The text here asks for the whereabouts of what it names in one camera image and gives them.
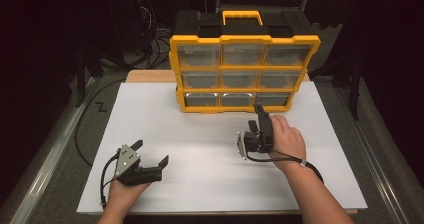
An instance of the clear plastic drawer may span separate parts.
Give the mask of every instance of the clear plastic drawer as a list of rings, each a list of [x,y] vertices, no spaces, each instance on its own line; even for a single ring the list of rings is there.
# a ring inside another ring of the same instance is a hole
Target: clear plastic drawer
[[[180,66],[219,66],[221,45],[178,45]]]
[[[217,106],[218,93],[184,93],[184,100],[187,107]]]
[[[222,93],[222,106],[252,106],[254,93]]]
[[[223,71],[221,72],[222,87],[255,88],[259,71]]]
[[[254,66],[261,65],[265,45],[227,44],[223,45],[223,65]]]
[[[218,71],[184,71],[181,72],[184,88],[217,88]]]
[[[309,49],[308,45],[270,45],[265,65],[303,65]]]
[[[255,103],[261,103],[264,106],[285,106],[290,92],[258,92]]]
[[[300,71],[263,71],[261,88],[293,88],[299,79]]]

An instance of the human hand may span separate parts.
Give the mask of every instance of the human hand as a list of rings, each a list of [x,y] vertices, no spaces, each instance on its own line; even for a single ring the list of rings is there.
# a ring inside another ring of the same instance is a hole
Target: human hand
[[[302,134],[295,127],[290,127],[287,119],[280,115],[271,117],[274,131],[274,150],[269,153],[271,158],[286,157],[281,153],[306,160],[306,147]],[[277,161],[274,164],[284,173],[291,167],[299,167],[299,163],[291,161]]]
[[[110,184],[106,208],[98,223],[122,223],[138,197],[151,183],[137,186],[125,186],[118,180]]]

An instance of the yellow storage organizer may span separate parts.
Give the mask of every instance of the yellow storage organizer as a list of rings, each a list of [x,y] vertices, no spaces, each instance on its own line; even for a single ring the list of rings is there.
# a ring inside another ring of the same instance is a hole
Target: yellow storage organizer
[[[183,112],[290,109],[320,40],[304,14],[180,11],[169,59]]]

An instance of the wrist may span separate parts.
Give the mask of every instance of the wrist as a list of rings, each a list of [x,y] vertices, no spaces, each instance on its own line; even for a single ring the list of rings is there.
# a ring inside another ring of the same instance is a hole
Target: wrist
[[[314,172],[305,166],[301,166],[300,163],[295,161],[281,161],[276,164],[277,167],[284,173],[287,178],[290,178],[293,174],[300,173],[312,173]]]
[[[108,202],[98,224],[123,223],[127,213],[128,210],[123,209],[121,205]]]

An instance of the white table surface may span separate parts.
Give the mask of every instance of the white table surface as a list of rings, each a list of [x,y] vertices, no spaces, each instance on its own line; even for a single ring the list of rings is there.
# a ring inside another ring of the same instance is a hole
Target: white table surface
[[[166,155],[163,180],[139,198],[133,214],[251,213],[298,210],[287,180],[272,163],[244,161],[235,141],[254,113],[182,113],[175,83],[124,83],[77,209],[98,214],[99,184],[107,160],[122,145],[143,139],[137,152],[143,167]],[[343,208],[367,208],[313,82],[303,82],[292,108],[282,113],[303,134],[307,159]],[[106,180],[112,177],[115,162]]]

